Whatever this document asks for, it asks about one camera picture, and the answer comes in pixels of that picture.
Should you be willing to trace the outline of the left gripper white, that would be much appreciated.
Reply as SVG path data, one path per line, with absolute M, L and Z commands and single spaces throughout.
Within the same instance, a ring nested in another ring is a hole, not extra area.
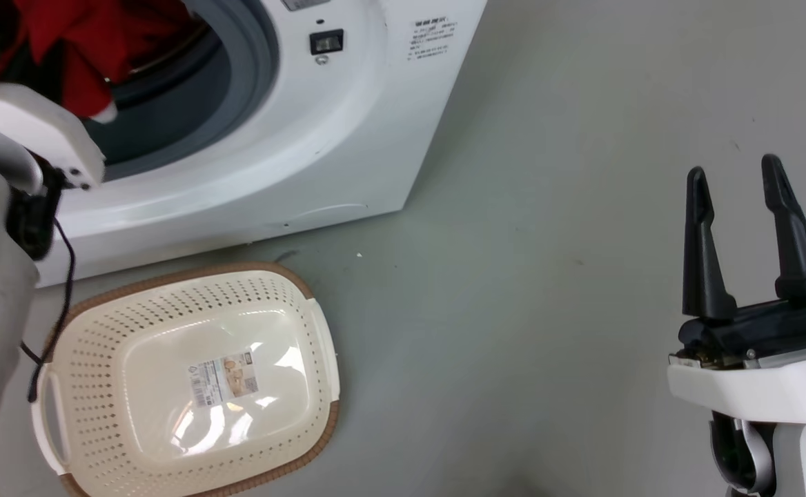
M 0 82 L 0 176 L 13 188 L 39 191 L 44 168 L 63 173 L 60 185 L 100 186 L 104 156 L 83 123 L 24 85 Z

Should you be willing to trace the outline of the right gripper dark white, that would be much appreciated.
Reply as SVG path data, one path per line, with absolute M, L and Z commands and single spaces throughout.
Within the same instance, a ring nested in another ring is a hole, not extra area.
M 806 217 L 780 158 L 763 155 L 760 169 L 776 229 L 775 290 L 784 301 L 737 312 L 716 254 L 708 180 L 694 166 L 687 174 L 682 312 L 700 319 L 681 326 L 683 346 L 669 356 L 667 379 L 677 398 L 730 418 L 806 425 Z

